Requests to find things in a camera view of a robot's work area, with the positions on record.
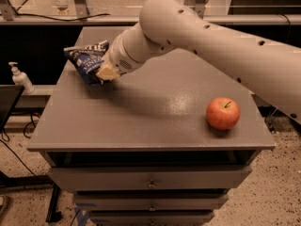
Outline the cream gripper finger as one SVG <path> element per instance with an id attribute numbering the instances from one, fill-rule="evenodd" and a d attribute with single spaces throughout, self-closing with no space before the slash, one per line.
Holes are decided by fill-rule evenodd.
<path id="1" fill-rule="evenodd" d="M 119 68 L 111 62 L 104 62 L 96 72 L 96 76 L 103 81 L 111 81 L 120 77 Z"/>

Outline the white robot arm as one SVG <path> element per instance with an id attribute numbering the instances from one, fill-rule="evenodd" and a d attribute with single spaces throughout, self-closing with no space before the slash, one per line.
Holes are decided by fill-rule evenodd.
<path id="1" fill-rule="evenodd" d="M 147 0 L 139 22 L 117 36 L 96 76 L 103 81 L 131 73 L 152 58 L 183 49 L 301 123 L 301 49 L 199 18 L 175 0 Z"/>

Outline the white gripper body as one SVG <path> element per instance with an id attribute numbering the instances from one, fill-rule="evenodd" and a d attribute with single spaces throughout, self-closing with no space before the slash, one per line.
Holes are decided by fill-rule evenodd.
<path id="1" fill-rule="evenodd" d="M 103 62 L 111 62 L 119 68 L 120 76 L 131 73 L 142 66 L 130 58 L 123 45 L 124 33 L 117 36 L 103 57 Z"/>

